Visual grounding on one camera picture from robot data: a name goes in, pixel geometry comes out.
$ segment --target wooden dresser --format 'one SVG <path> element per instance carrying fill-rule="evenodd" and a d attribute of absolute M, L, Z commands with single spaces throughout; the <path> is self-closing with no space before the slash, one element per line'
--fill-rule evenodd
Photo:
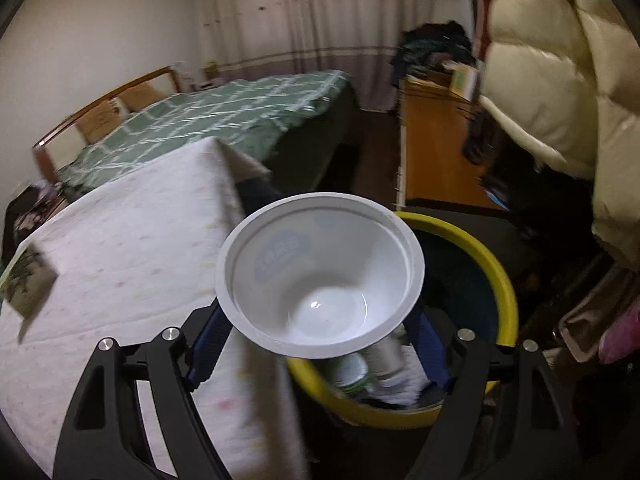
<path fill-rule="evenodd" d="M 436 84 L 401 85 L 401 163 L 396 205 L 503 211 L 479 185 L 482 166 L 462 155 L 472 104 Z"/>

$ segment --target bowl rim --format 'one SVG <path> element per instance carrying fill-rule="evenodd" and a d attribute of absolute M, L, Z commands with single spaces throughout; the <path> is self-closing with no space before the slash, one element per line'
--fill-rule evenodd
<path fill-rule="evenodd" d="M 249 322 L 246 316 L 234 303 L 227 287 L 229 267 L 229 262 L 227 261 L 228 256 L 229 253 L 235 249 L 235 243 L 238 240 L 239 235 L 245 232 L 246 229 L 250 229 L 252 224 L 255 225 L 257 219 L 261 216 L 292 202 L 299 202 L 303 200 L 322 201 L 322 199 L 326 198 L 344 200 L 346 205 L 349 203 L 359 203 L 367 206 L 367 208 L 372 209 L 376 213 L 381 214 L 385 221 L 388 222 L 385 227 L 388 228 L 389 224 L 392 224 L 396 229 L 396 233 L 406 241 L 406 246 L 403 247 L 402 250 L 405 252 L 409 268 L 412 269 L 413 272 L 409 276 L 408 286 L 398 307 L 386 320 L 374 327 L 372 330 L 369 330 L 355 338 L 330 344 L 296 344 L 279 341 L 252 325 L 252 323 Z M 369 218 L 373 221 L 377 221 L 373 215 Z M 420 296 L 423 281 L 424 257 L 422 255 L 422 248 L 420 247 L 420 243 L 411 228 L 402 221 L 402 219 L 395 215 L 393 211 L 373 202 L 373 200 L 360 196 L 334 192 L 305 193 L 286 197 L 277 200 L 276 202 L 272 202 L 249 215 L 236 226 L 224 241 L 220 252 L 218 253 L 215 276 L 216 295 L 218 297 L 220 307 L 222 307 L 222 311 L 234 327 L 236 327 L 246 338 L 250 339 L 262 348 L 287 357 L 305 359 L 326 359 L 338 357 L 356 352 L 381 340 L 400 325 L 404 318 L 409 314 L 409 311 Z"/>

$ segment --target green and white checkered bedding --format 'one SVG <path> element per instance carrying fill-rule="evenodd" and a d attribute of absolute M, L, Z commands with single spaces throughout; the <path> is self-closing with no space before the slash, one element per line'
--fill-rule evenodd
<path fill-rule="evenodd" d="M 58 171 L 69 186 L 95 189 L 176 148 L 219 137 L 266 160 L 280 137 L 324 113 L 349 80 L 338 70 L 236 80 L 220 88 L 174 94 L 126 119 Z"/>

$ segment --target white wall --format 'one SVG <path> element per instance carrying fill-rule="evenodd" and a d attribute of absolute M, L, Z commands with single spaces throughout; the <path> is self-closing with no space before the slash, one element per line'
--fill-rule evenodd
<path fill-rule="evenodd" d="M 31 146 L 109 90 L 200 60 L 194 0 L 26 0 L 0 39 L 0 226 Z"/>

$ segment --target white curtain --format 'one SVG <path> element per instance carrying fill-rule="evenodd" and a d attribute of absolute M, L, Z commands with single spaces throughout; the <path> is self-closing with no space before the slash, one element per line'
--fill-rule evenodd
<path fill-rule="evenodd" d="M 340 69 L 360 105 L 390 109 L 389 60 L 403 30 L 457 20 L 471 29 L 469 0 L 196 0 L 204 61 L 227 80 Z"/>

